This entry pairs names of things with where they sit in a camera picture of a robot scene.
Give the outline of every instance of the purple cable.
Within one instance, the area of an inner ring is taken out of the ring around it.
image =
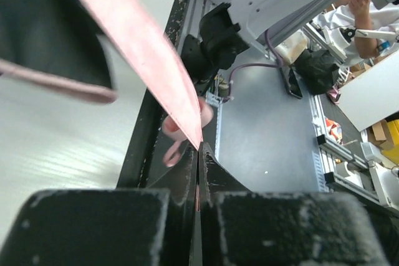
[[[277,51],[275,50],[275,48],[272,46],[272,43],[270,41],[269,38],[269,29],[267,31],[264,32],[264,39],[266,41],[266,45],[268,46],[268,48],[270,49],[270,51],[273,53],[273,55],[276,57],[277,60],[277,65],[271,65],[271,64],[262,64],[262,63],[258,63],[258,64],[244,64],[244,65],[239,65],[238,67],[236,67],[233,71],[231,71],[230,76],[229,76],[229,95],[226,98],[223,98],[223,103],[226,103],[228,100],[230,100],[231,97],[231,92],[233,90],[233,75],[236,71],[238,71],[239,69],[243,69],[246,67],[267,67],[267,68],[281,68],[284,63],[282,61],[281,56],[277,53]]]

